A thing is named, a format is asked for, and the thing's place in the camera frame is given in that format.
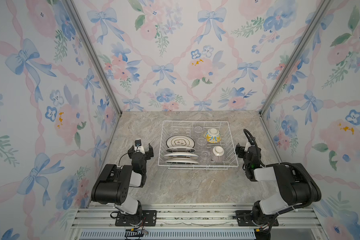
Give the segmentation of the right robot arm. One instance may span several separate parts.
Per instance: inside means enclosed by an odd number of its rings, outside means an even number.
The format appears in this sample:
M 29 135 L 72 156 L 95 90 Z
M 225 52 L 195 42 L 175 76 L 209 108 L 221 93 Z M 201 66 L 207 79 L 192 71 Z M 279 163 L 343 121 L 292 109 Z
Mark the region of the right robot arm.
M 255 145 L 236 145 L 237 156 L 243 159 L 243 169 L 251 182 L 275 182 L 278 191 L 267 199 L 254 203 L 251 211 L 236 211 L 239 225 L 269 226 L 279 215 L 310 206 L 322 198 L 318 185 L 302 164 L 278 163 L 261 165 L 261 149 Z

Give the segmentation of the white plate with green rim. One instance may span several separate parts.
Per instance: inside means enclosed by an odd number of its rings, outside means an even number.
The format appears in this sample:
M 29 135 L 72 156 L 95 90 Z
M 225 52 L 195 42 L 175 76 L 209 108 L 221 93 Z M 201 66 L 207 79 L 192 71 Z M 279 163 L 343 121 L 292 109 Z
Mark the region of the white plate with green rim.
M 167 139 L 166 145 L 168 148 L 173 148 L 173 147 L 194 148 L 195 141 L 191 137 L 186 135 L 173 135 Z

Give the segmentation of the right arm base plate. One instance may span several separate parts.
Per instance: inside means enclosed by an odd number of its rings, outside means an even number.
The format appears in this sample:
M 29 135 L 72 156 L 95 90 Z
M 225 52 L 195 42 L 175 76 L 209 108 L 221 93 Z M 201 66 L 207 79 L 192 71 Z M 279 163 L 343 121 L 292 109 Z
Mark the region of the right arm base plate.
M 233 219 L 237 220 L 239 227 L 266 227 L 273 216 L 264 216 L 250 210 L 237 210 Z

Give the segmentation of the green and red rimmed plate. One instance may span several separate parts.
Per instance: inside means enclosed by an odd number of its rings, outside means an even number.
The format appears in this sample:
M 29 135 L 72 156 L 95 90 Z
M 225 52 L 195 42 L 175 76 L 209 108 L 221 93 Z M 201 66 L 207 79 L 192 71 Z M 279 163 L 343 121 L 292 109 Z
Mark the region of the green and red rimmed plate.
M 163 156 L 165 160 L 169 160 L 172 158 L 182 158 L 182 159 L 191 159 L 197 160 L 199 158 L 198 155 L 186 152 L 178 152 L 178 153 L 170 153 Z

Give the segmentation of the watermelon pattern plate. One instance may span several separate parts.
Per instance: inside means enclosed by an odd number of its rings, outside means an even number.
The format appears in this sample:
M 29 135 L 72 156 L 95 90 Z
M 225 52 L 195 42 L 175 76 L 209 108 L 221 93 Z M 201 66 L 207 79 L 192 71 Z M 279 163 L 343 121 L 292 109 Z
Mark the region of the watermelon pattern plate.
M 167 148 L 166 152 L 168 153 L 194 153 L 196 150 L 193 148 L 189 148 L 189 147 L 171 147 L 171 148 Z

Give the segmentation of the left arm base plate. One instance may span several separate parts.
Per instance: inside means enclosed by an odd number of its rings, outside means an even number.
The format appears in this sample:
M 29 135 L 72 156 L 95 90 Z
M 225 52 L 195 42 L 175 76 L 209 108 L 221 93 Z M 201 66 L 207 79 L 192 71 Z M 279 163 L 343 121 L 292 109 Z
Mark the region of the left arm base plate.
M 122 214 L 118 212 L 115 219 L 116 227 L 155 227 L 157 222 L 156 210 L 137 211 L 135 215 Z

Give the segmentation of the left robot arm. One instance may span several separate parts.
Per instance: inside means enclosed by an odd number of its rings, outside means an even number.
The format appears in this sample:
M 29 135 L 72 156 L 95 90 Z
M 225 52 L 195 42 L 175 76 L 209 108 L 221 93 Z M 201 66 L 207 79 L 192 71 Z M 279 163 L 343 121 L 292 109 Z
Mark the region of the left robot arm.
M 96 180 L 91 200 L 102 205 L 114 205 L 118 215 L 116 225 L 141 225 L 144 222 L 142 204 L 128 195 L 129 188 L 142 188 L 147 179 L 147 161 L 154 157 L 154 150 L 148 145 L 146 151 L 141 140 L 128 150 L 130 165 L 106 164 Z

